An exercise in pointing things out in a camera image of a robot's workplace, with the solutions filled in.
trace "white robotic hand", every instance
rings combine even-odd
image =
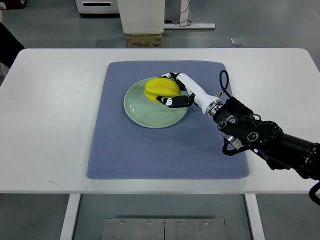
[[[195,103],[201,108],[204,115],[212,116],[222,105],[222,101],[218,96],[211,96],[203,90],[194,80],[184,73],[170,72],[161,76],[161,78],[168,78],[175,81],[182,91],[185,91],[185,96],[175,96],[165,98],[162,96],[156,99],[170,108],[189,107]]]

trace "table leg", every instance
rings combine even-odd
[[[249,216],[252,238],[253,240],[265,240],[256,195],[253,193],[245,194],[244,198]]]
[[[215,29],[214,23],[191,23],[188,25],[190,0],[181,0],[180,24],[165,23],[164,29]]]
[[[72,240],[76,219],[77,219],[80,197],[81,197],[80,193],[71,193],[69,196],[69,201],[66,207],[62,231],[60,235],[60,240]]]

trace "light green plate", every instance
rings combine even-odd
[[[152,78],[138,81],[124,96],[124,110],[135,123],[146,128],[164,128],[178,122],[187,112],[187,107],[169,108],[149,100],[145,95],[145,84]]]

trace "blue mat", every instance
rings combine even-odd
[[[221,70],[225,70],[222,63],[210,61],[112,62],[101,94],[87,177],[199,180],[248,176],[246,154],[224,155],[217,124],[195,105],[177,123],[157,129],[136,124],[124,109],[125,94],[133,84],[169,72],[185,73],[208,94],[216,95],[221,91]]]

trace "white desk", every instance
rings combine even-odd
[[[320,141],[320,73],[303,49],[25,49],[0,87],[0,192],[307,193],[316,183],[294,170],[272,171],[249,151],[242,179],[88,179],[107,67],[136,60],[221,62],[233,95],[263,120]]]

